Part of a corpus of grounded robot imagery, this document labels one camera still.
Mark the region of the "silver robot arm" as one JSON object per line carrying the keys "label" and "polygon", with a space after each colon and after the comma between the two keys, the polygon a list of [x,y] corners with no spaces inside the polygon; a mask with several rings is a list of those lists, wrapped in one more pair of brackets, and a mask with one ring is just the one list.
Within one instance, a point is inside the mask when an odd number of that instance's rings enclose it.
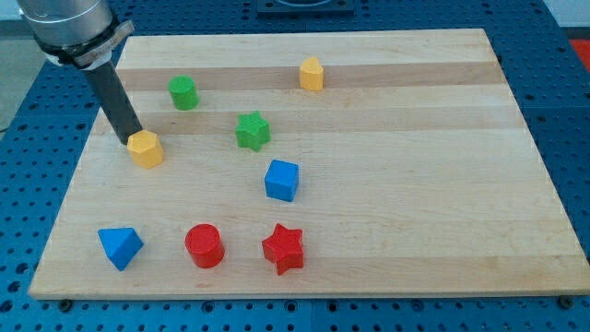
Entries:
{"label": "silver robot arm", "polygon": [[107,0],[18,0],[20,15],[50,62],[93,70],[135,30]]}

